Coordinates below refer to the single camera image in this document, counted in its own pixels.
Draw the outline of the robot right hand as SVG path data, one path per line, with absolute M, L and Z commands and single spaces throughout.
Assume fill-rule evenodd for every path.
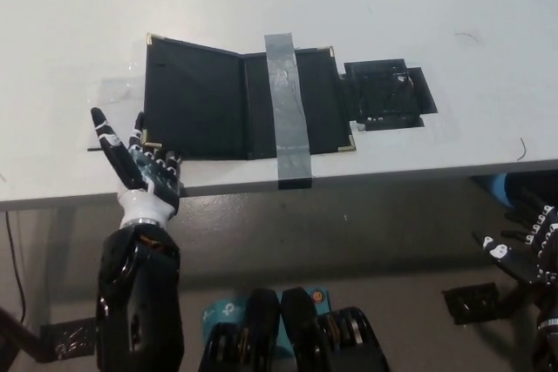
M 532 302 L 540 310 L 539 330 L 557 330 L 557 206 L 547 203 L 528 189 L 512 199 L 513 209 L 506 214 L 526 230 L 503 230 L 500 235 L 517 240 L 517 249 L 488 233 L 474 232 L 474 240 L 491 262 L 516 281 L 516 287 L 493 302 L 491 319 L 510 317 Z

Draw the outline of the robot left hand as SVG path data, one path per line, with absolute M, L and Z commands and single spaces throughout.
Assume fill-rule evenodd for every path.
M 180 205 L 180 154 L 142 143 L 143 112 L 137 115 L 127 142 L 101 109 L 93 107 L 91 117 L 99 145 L 120 181 L 120 226 L 148 224 L 165 229 Z

